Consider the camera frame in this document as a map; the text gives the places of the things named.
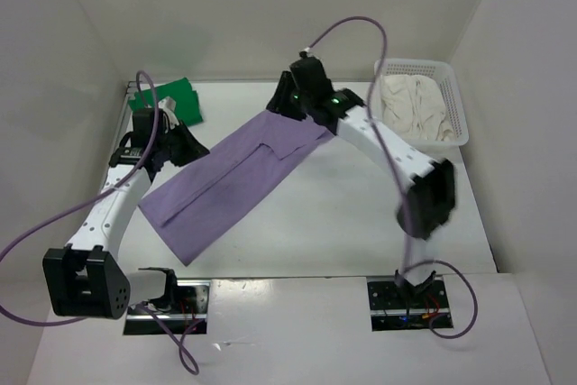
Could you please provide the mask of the green t shirt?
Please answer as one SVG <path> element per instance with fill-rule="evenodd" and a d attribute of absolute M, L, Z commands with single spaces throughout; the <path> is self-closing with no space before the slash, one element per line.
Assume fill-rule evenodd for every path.
<path fill-rule="evenodd" d="M 176 118 L 186 126 L 201 124 L 202 116 L 197 91 L 192 87 L 187 78 L 181 78 L 164 85 L 154 86 L 157 92 L 157 100 L 171 98 L 175 105 L 172 109 Z M 130 85 L 128 89 L 128 106 L 134 112 L 144 108 L 143 101 L 152 105 L 152 95 L 150 87 L 142 84 L 142 92 L 139 93 L 135 85 Z"/>

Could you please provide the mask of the purple t shirt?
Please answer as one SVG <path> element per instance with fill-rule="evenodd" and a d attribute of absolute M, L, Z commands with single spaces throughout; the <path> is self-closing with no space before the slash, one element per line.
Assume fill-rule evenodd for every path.
<path fill-rule="evenodd" d="M 148 193 L 139 208 L 180 262 L 189 265 L 332 137 L 311 119 L 262 111 Z"/>

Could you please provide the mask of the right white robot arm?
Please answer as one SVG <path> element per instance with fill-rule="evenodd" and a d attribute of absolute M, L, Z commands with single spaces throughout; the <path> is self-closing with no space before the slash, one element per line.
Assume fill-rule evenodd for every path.
<path fill-rule="evenodd" d="M 394 276 L 395 292 L 402 305 L 418 305 L 426 297 L 435 272 L 430 271 L 423 279 L 408 275 L 435 263 L 425 256 L 425 243 L 449 221 L 455 209 L 454 165 L 416 150 L 372 117 L 367 100 L 349 88 L 334 88 L 321 60 L 305 52 L 281 73 L 267 109 L 324 127 L 392 175 L 400 198 L 396 219 L 406 236 L 400 269 Z"/>

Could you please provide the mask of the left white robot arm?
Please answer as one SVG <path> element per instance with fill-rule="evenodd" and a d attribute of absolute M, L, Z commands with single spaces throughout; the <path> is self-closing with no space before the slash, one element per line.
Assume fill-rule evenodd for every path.
<path fill-rule="evenodd" d="M 142 108 L 133 128 L 108 163 L 104 192 L 62 248 L 50 248 L 42 267 L 57 316 L 118 319 L 139 303 L 162 313 L 180 300 L 170 268 L 147 267 L 127 274 L 117 262 L 120 244 L 134 211 L 165 162 L 182 167 L 209 151 L 179 120 L 172 107 Z"/>

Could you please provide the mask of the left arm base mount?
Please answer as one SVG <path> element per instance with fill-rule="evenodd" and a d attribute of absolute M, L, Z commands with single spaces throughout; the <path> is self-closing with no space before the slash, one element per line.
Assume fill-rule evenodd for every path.
<path fill-rule="evenodd" d="M 210 280 L 180 279 L 170 297 L 143 302 L 174 335 L 181 336 L 190 327 L 192 335 L 205 335 Z M 163 328 L 147 312 L 130 307 L 124 321 L 123 335 L 163 335 Z"/>

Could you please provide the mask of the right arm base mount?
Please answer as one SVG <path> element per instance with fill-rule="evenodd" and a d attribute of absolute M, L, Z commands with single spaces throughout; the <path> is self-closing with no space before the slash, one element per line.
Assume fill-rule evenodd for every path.
<path fill-rule="evenodd" d="M 434 329 L 453 329 L 441 278 L 435 278 L 428 289 L 409 301 L 401 296 L 392 277 L 367 279 L 367 292 L 373 332 L 427 329 L 431 320 Z"/>

